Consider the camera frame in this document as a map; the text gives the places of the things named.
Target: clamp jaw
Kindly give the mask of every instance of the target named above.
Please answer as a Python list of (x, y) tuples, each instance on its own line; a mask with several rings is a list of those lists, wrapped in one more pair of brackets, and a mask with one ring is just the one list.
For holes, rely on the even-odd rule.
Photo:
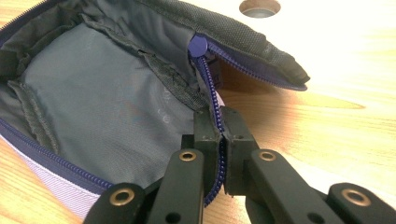
[[(239, 113), (229, 107), (221, 113), (227, 146), (224, 188), (247, 196), (252, 223), (396, 223), (395, 210), (360, 186), (335, 184), (328, 195), (310, 188), (279, 153), (259, 148)], [(195, 112), (194, 135), (183, 135), (161, 185), (145, 190), (115, 185), (101, 195), (84, 223), (202, 223), (204, 196), (220, 165), (220, 138), (209, 109)]]

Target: zipper teeth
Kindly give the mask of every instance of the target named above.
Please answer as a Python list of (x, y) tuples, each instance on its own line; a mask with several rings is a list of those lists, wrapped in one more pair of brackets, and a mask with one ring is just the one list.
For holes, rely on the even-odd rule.
[(2, 120), (0, 120), (0, 124), (2, 124), (2, 126), (4, 126), (6, 128), (6, 130), (8, 130), (10, 133), (12, 133), (13, 135), (16, 135), (19, 139), (21, 139), (22, 142), (24, 144), (26, 144), (28, 147), (34, 149), (35, 151), (38, 151), (40, 154), (42, 154), (43, 156), (49, 158), (50, 160), (57, 162), (63, 168), (66, 168), (66, 169), (70, 170), (74, 174), (79, 175), (80, 177), (92, 182), (93, 184), (99, 186), (100, 188), (108, 189), (108, 188), (110, 188), (112, 186), (111, 183), (109, 183), (109, 182), (107, 182), (107, 181), (105, 181), (103, 179), (100, 179), (97, 176), (91, 175), (90, 173), (82, 170), (81, 168), (78, 168), (76, 165), (74, 165), (74, 164), (72, 164), (72, 163), (60, 158), (59, 156), (49, 152), (47, 149), (45, 149), (42, 146), (38, 145), (33, 140), (27, 138), (22, 133), (19, 133), (19, 132), (16, 132), (15, 130), (13, 130), (12, 127), (10, 127), (8, 124), (4, 123)]
[[(210, 92), (210, 100), (212, 104), (212, 108), (214, 110), (214, 119), (216, 127), (219, 129), (220, 133), (224, 132), (224, 127), (222, 124), (221, 114), (219, 111), (219, 102), (218, 97), (216, 95), (215, 86), (213, 84), (212, 76), (210, 75), (209, 67), (206, 63), (205, 56), (201, 56), (198, 59), (198, 66), (202, 68), (201, 76), (204, 79), (206, 86), (209, 88)], [(216, 176), (215, 184), (209, 193), (205, 196), (204, 204), (207, 207), (219, 194), (222, 184), (224, 183), (224, 177), (226, 174), (226, 164), (225, 164), (225, 142), (224, 137), (221, 138), (219, 143), (219, 159), (218, 159), (218, 171)]]
[(34, 6), (30, 7), (29, 9), (27, 9), (26, 11), (23, 11), (22, 14), (20, 14), (19, 16), (15, 17), (14, 19), (12, 19), (11, 21), (7, 22), (3, 27), (0, 27), (0, 32), (3, 30), (6, 30), (7, 27), (14, 21), (19, 20), (21, 17), (23, 17), (24, 15), (26, 15), (27, 13), (35, 10), (36, 8), (40, 7), (42, 4), (48, 2), (49, 0), (43, 0), (37, 4), (35, 4)]
[(217, 56), (219, 56), (224, 62), (226, 62), (227, 64), (231, 65), (233, 68), (235, 68), (236, 70), (250, 76), (253, 78), (258, 79), (259, 81), (264, 81), (267, 82), (273, 86), (277, 86), (279, 88), (285, 88), (285, 89), (291, 89), (291, 90), (295, 90), (296, 88), (291, 86), (291, 85), (283, 85), (283, 84), (279, 84), (276, 81), (270, 80), (268, 78), (264, 78), (260, 75), (258, 75), (257, 73), (253, 72), (252, 70), (246, 68), (244, 65), (238, 63), (236, 60), (233, 59), (233, 57), (231, 57), (227, 52), (225, 52), (224, 50), (222, 50), (221, 48), (219, 48), (218, 46), (216, 46), (214, 43), (212, 42), (207, 42), (207, 48), (209, 50), (210, 53), (215, 54)]

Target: wooden table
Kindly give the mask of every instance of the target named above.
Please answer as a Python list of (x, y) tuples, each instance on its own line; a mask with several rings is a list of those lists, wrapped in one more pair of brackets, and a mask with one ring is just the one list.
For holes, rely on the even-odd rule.
[[(220, 95), (261, 147), (282, 153), (316, 189), (347, 181), (396, 207), (395, 1), (284, 0), (265, 19), (243, 16), (240, 0), (186, 1), (265, 33), (312, 77), (308, 91), (285, 91), (223, 65)], [(37, 2), (1, 0), (0, 26)], [(0, 223), (81, 222), (3, 141), (0, 150)], [(221, 194), (204, 220), (249, 223), (244, 197)]]

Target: fabric pouch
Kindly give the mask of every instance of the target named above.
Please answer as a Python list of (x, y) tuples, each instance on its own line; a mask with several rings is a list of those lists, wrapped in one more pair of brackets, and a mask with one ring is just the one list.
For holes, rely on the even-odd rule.
[[(0, 134), (85, 217), (113, 184), (155, 188), (194, 111), (209, 108), (220, 145), (213, 58), (285, 89), (309, 79), (264, 35), (187, 3), (43, 2), (0, 31)], [(205, 203), (224, 173), (213, 171)]]

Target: brass grommet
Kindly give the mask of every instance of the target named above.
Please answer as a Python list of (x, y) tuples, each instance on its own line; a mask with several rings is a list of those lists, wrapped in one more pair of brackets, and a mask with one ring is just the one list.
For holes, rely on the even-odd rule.
[(123, 206), (134, 199), (134, 191), (128, 188), (118, 189), (110, 196), (110, 203), (116, 206)]
[(363, 193), (354, 189), (343, 189), (341, 194), (351, 203), (358, 206), (369, 206), (371, 204), (370, 199)]
[(191, 151), (184, 151), (178, 157), (183, 161), (193, 161), (197, 158), (197, 155)]
[(264, 151), (260, 153), (260, 158), (264, 161), (274, 161), (276, 160), (276, 155), (272, 152)]

